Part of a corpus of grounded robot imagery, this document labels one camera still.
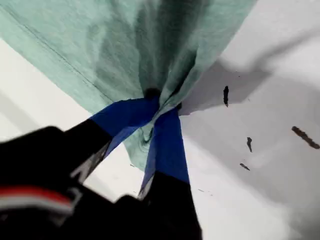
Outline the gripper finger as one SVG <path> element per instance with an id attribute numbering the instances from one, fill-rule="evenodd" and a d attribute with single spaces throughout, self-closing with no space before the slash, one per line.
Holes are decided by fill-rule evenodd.
<path id="1" fill-rule="evenodd" d="M 149 88 L 143 98 L 120 100 L 65 132 L 68 148 L 77 161 L 103 150 L 107 157 L 138 128 L 148 124 L 159 109 L 160 91 Z"/>
<path id="2" fill-rule="evenodd" d="M 155 122 L 139 196 L 175 216 L 195 216 L 190 179 L 176 108 Z"/>

